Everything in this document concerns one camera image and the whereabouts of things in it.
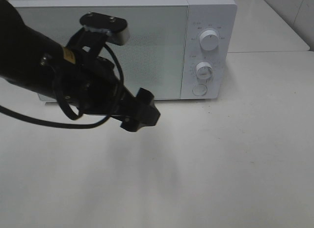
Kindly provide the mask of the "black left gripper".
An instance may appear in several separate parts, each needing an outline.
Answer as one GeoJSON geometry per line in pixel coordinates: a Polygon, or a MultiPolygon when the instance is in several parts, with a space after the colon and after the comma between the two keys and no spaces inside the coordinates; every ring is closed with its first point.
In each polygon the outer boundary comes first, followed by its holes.
{"type": "Polygon", "coordinates": [[[120,127],[137,132],[155,126],[160,112],[154,95],[140,88],[136,98],[124,86],[121,65],[108,36],[81,28],[65,47],[65,114],[123,117],[120,127]],[[137,109],[137,100],[145,104],[137,109]]]}

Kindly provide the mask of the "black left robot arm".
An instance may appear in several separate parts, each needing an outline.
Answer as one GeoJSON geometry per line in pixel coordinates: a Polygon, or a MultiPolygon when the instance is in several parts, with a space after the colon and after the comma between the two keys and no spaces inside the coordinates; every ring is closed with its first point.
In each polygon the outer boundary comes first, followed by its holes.
{"type": "Polygon", "coordinates": [[[0,76],[7,82],[54,99],[71,120],[100,115],[92,124],[59,123],[33,118],[1,107],[2,114],[36,125],[92,129],[110,118],[136,132],[155,126],[160,112],[154,95],[140,88],[132,95],[124,85],[121,65],[109,47],[129,39],[123,18],[89,12],[66,46],[28,27],[17,9],[0,1],[0,76]]]}

